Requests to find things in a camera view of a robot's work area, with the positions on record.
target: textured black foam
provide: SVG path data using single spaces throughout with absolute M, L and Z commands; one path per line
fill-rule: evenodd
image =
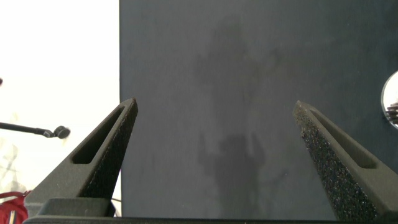
M 379 214 L 347 167 L 330 147 L 322 130 L 304 108 L 296 107 L 295 118 L 302 138 L 318 171 L 323 187 L 338 220 L 373 221 Z

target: black foam clamp arm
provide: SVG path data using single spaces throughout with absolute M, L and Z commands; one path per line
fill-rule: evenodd
M 337 219 L 398 220 L 398 175 L 314 107 L 294 116 Z
M 53 198 L 110 199 L 137 112 L 134 98 L 118 105 L 25 198 L 29 217 Z

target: foam jaw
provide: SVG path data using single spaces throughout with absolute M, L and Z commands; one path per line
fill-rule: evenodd
M 337 219 L 397 220 L 398 176 L 314 107 L 294 116 Z

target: red object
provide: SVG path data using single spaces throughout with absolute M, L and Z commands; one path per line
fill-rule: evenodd
M 29 192 L 8 192 L 0 194 L 0 198 L 16 197 L 0 204 L 0 223 L 10 223 L 10 214 L 15 211 L 15 224 L 21 224 L 27 219 L 27 210 L 24 205 L 24 199 Z

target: white wall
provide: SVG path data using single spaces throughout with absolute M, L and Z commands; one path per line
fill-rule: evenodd
M 72 131 L 0 130 L 0 192 L 33 189 L 119 103 L 118 1 L 0 0 L 0 77 L 0 122 Z

